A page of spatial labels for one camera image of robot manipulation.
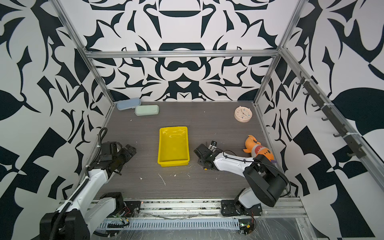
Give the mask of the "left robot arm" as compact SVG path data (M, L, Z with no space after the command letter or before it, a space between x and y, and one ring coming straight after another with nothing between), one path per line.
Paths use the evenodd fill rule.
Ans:
M115 174L137 153L131 145L106 142L101 153L87 166L87 173L75 192L55 212L40 221L41 240L89 240L98 226L110 215L117 215L126 206L122 193L104 194L94 207L94 197Z

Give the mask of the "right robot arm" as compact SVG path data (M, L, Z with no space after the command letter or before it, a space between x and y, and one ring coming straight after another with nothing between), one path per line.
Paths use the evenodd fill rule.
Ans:
M244 177L249 184L234 200L221 201L223 216L260 216L262 205L274 207L289 185L285 174L264 155L254 158L230 155L217 149L215 141L209 147L199 145L194 153L205 170L230 172Z

